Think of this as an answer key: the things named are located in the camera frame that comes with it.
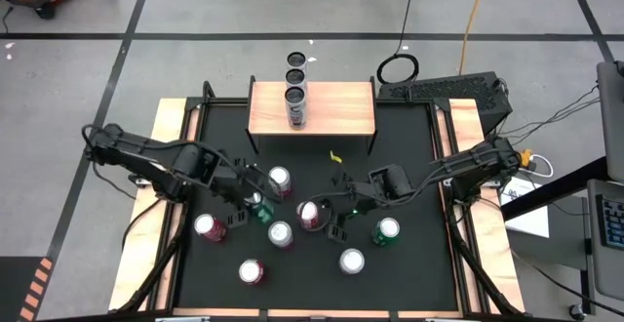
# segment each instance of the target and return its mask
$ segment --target black floor line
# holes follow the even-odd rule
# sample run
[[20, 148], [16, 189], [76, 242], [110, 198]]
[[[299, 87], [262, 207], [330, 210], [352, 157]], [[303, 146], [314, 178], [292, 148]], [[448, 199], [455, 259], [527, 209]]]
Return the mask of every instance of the black floor line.
[[601, 53], [603, 54], [603, 59], [605, 61], [613, 61], [613, 53], [611, 49], [608, 47], [605, 38], [603, 37], [603, 33], [601, 32], [601, 28], [598, 26], [598, 22], [592, 13], [592, 9], [590, 9], [587, 0], [576, 0], [578, 1], [578, 5], [581, 7], [581, 11], [585, 16], [585, 20], [587, 24], [589, 24], [592, 33], [598, 37], [598, 47], [601, 49]]
[[[110, 107], [110, 102], [112, 101], [113, 94], [115, 93], [115, 88], [117, 88], [117, 82], [119, 81], [119, 76], [124, 68], [124, 62], [126, 61], [126, 56], [132, 43], [132, 34], [135, 33], [135, 30], [137, 29], [138, 19], [140, 18], [140, 13], [144, 4], [145, 0], [136, 0], [135, 8], [132, 16], [130, 17], [128, 28], [123, 36], [121, 47], [117, 53], [117, 58], [112, 66], [108, 82], [106, 83], [106, 88], [104, 89], [101, 101], [99, 102], [99, 107], [97, 108], [96, 117], [93, 122], [96, 126], [102, 126], [106, 118], [108, 107]], [[50, 248], [48, 249], [48, 257], [51, 258], [53, 262], [56, 262], [59, 258], [60, 250], [65, 240], [65, 236], [67, 235], [69, 223], [71, 222], [74, 210], [76, 209], [78, 197], [80, 196], [80, 191], [82, 190], [88, 170], [89, 162], [83, 155], [80, 158], [76, 174], [74, 175], [74, 179], [69, 187], [69, 193], [67, 194], [62, 211], [60, 212], [57, 228], [55, 229], [55, 233], [50, 243]]]
[[[9, 33], [0, 34], [8, 40], [154, 40], [154, 41], [248, 41], [248, 40], [399, 40], [400, 33], [347, 33], [347, 32], [301, 32], [301, 33]], [[406, 33], [406, 40], [415, 41], [462, 41], [463, 33]], [[579, 42], [624, 41], [624, 34], [520, 34], [520, 33], [474, 33], [470, 41], [500, 42]]]

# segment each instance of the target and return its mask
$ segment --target black table surface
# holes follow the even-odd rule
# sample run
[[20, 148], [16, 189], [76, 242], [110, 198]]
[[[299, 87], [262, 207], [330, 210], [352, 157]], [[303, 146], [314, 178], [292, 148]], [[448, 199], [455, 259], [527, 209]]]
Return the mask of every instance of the black table surface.
[[[340, 156], [347, 173], [365, 180], [368, 171], [397, 163], [418, 186], [434, 160], [432, 132], [424, 105], [379, 106], [379, 131], [370, 156], [364, 137], [262, 137], [255, 155], [245, 135], [245, 107], [215, 105], [209, 109], [201, 141], [227, 151], [230, 158], [245, 157], [268, 171], [283, 166], [291, 173], [292, 194], [278, 205], [276, 221], [288, 222], [294, 243], [287, 251], [267, 238], [268, 225], [252, 219], [231, 229], [222, 243], [208, 242], [192, 230], [201, 214], [221, 220], [234, 211], [208, 191], [198, 190], [189, 209], [186, 249], [179, 269], [175, 307], [292, 308], [364, 310], [457, 310], [449, 240], [444, 226], [439, 189], [429, 186], [407, 206], [371, 212], [347, 223], [345, 244], [298, 225], [296, 205], [319, 192], [336, 191], [331, 182]], [[349, 209], [346, 199], [335, 199], [337, 209]], [[401, 225], [397, 242], [376, 247], [371, 230], [385, 217]], [[347, 276], [339, 269], [340, 254], [357, 248], [365, 256], [362, 272]], [[257, 259], [266, 266], [265, 279], [256, 286], [242, 283], [240, 264]]]

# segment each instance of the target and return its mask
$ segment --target wooden shelf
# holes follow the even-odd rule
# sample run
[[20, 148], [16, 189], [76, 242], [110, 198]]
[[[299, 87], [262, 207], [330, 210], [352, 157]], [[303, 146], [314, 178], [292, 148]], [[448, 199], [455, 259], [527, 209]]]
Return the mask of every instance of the wooden shelf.
[[254, 82], [249, 131], [253, 135], [371, 136], [375, 131], [371, 82], [308, 82], [305, 128], [289, 126], [286, 82]]

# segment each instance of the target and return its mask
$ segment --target wooden table frame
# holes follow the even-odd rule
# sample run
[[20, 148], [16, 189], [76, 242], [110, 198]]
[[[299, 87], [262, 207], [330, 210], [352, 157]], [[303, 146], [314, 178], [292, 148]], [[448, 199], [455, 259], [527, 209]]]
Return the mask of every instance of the wooden table frame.
[[[224, 103], [243, 103], [246, 99], [220, 99]], [[206, 109], [200, 109], [201, 99], [161, 99], [152, 130], [151, 138], [158, 141], [172, 141], [177, 139], [196, 140], [201, 131], [201, 122], [204, 120]], [[444, 113], [441, 109], [436, 114], [440, 128], [440, 137], [444, 155], [453, 153], [454, 150], [465, 150], [483, 140], [483, 132], [477, 107], [472, 100], [451, 100], [449, 111]], [[498, 204], [495, 190], [483, 188], [482, 197]], [[154, 192], [148, 187], [139, 189], [136, 195], [136, 203], [132, 218], [140, 213], [146, 206], [154, 201]], [[148, 213], [143, 219], [135, 224], [134, 229], [128, 235], [124, 252], [119, 265], [119, 271], [113, 289], [110, 309], [117, 308], [125, 303], [141, 284], [149, 270], [153, 267], [156, 258], [166, 247], [176, 232], [181, 214], [181, 204], [161, 204]], [[494, 282], [500, 292], [518, 310], [524, 310], [524, 303], [518, 284], [516, 269], [514, 267], [505, 224], [500, 211], [492, 208], [485, 202], [478, 202], [469, 209], [470, 221], [463, 221], [459, 225], [461, 235], [469, 241], [470, 230], [474, 230], [474, 243], [469, 243], [478, 248], [481, 265], [488, 276]], [[172, 302], [167, 299], [171, 295], [170, 290], [174, 286], [174, 266], [177, 257], [170, 259], [167, 267], [161, 275], [157, 288], [143, 302], [144, 309], [171, 309]], [[474, 274], [468, 264], [458, 258], [452, 258], [456, 262], [453, 266], [455, 281], [463, 281], [466, 285], [467, 297], [464, 299], [468, 306], [462, 305], [459, 289], [456, 292], [458, 311], [399, 311], [398, 318], [453, 318], [461, 317], [461, 311], [496, 313], [496, 307], [491, 301], [485, 303], [481, 299]], [[366, 318], [388, 319], [389, 311], [372, 310], [294, 310], [294, 309], [238, 309], [238, 308], [174, 308], [174, 315], [180, 316], [213, 316], [213, 317], [259, 317], [264, 312], [267, 317], [306, 317], [327, 316], [333, 318]]]

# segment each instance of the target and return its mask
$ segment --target silver soda can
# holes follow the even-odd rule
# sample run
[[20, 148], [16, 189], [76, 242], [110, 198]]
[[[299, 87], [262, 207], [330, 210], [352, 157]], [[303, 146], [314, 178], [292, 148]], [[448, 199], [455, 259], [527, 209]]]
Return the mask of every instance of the silver soda can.
[[271, 180], [271, 188], [282, 196], [286, 196], [291, 193], [291, 175], [289, 171], [284, 167], [276, 166], [269, 171], [269, 177]]
[[287, 62], [289, 63], [289, 69], [300, 69], [303, 73], [307, 73], [307, 58], [303, 53], [290, 53]]
[[299, 87], [306, 93], [308, 92], [308, 84], [304, 71], [295, 68], [286, 72], [286, 88], [290, 87]]
[[286, 98], [286, 114], [289, 125], [293, 129], [303, 129], [305, 127], [305, 91], [299, 87], [290, 87], [284, 93]]
[[356, 274], [364, 268], [364, 255], [358, 249], [347, 249], [340, 256], [340, 269], [344, 274]]
[[269, 227], [269, 240], [280, 249], [288, 249], [293, 243], [293, 231], [288, 223], [276, 221]]
[[247, 284], [259, 283], [263, 275], [264, 264], [254, 259], [246, 260], [238, 269], [238, 276]]

